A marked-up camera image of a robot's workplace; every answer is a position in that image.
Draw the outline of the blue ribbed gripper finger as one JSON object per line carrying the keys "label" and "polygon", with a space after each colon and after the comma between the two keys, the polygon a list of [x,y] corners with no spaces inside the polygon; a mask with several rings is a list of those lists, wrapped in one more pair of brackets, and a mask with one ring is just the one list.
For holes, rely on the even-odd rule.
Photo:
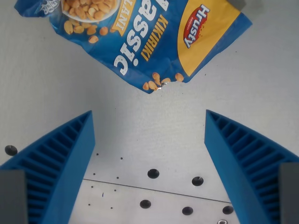
{"label": "blue ribbed gripper finger", "polygon": [[94,147],[93,113],[87,111],[1,165],[25,174],[28,223],[69,222]]}
{"label": "blue ribbed gripper finger", "polygon": [[240,223],[298,223],[297,155],[211,110],[204,143]]}

